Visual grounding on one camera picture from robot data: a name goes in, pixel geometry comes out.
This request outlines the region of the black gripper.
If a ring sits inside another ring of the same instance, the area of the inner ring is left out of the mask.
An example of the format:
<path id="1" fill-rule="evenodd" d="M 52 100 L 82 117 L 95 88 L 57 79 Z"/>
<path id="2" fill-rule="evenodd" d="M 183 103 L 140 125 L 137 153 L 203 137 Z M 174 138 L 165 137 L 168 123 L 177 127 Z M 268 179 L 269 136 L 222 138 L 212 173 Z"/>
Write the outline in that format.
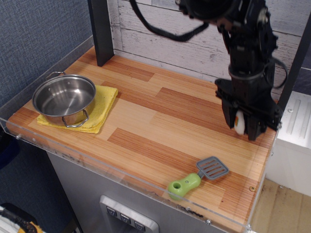
<path id="1" fill-rule="evenodd" d="M 280 60 L 267 60 L 251 64 L 248 61 L 230 62 L 230 80 L 217 79 L 216 96 L 222 101 L 222 110 L 229 128 L 233 128 L 238 110 L 243 112 L 244 133 L 249 141 L 255 141 L 267 128 L 277 131 L 281 126 L 283 111 L 271 96 L 274 84 L 275 67 L 283 66 Z"/>

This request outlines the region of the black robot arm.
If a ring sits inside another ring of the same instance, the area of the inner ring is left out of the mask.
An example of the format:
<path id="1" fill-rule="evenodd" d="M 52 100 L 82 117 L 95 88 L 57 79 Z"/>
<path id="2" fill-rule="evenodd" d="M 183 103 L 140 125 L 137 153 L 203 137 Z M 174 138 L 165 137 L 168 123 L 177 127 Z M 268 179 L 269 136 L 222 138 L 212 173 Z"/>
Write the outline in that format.
<path id="1" fill-rule="evenodd" d="M 217 79 L 216 96 L 225 121 L 238 134 L 256 140 L 267 128 L 277 130 L 283 115 L 272 99 L 277 36 L 263 0 L 179 0 L 180 11 L 217 27 L 230 56 L 230 80 Z"/>

